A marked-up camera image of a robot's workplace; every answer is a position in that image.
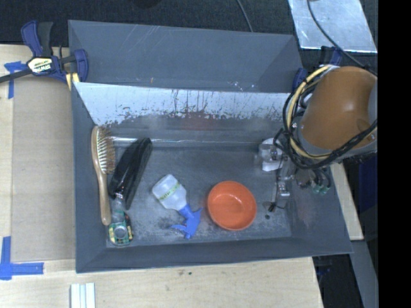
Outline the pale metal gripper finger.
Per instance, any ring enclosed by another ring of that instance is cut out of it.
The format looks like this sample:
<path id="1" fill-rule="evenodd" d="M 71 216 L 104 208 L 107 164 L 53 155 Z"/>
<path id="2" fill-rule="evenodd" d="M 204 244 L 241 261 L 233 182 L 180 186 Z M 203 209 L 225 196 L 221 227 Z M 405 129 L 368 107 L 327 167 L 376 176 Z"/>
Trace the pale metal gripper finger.
<path id="1" fill-rule="evenodd" d="M 274 212 L 278 209 L 285 209 L 289 200 L 264 201 L 263 206 L 267 212 Z"/>

